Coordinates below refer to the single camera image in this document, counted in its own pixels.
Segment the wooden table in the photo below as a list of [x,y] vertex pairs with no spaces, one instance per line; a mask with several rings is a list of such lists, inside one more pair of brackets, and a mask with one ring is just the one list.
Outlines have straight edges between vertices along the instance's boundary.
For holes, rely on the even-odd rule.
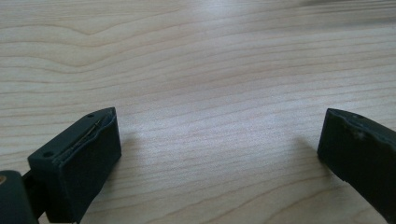
[[328,107],[396,129],[395,64],[392,0],[2,1],[0,167],[115,106],[83,224],[385,223],[316,149]]

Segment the wooden surface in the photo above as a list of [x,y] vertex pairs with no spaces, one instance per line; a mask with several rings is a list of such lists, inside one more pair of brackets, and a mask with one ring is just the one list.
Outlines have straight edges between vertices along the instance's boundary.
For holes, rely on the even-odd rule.
[[1,1],[0,168],[115,106],[83,224],[384,223],[316,149],[328,107],[396,129],[395,63],[392,0]]

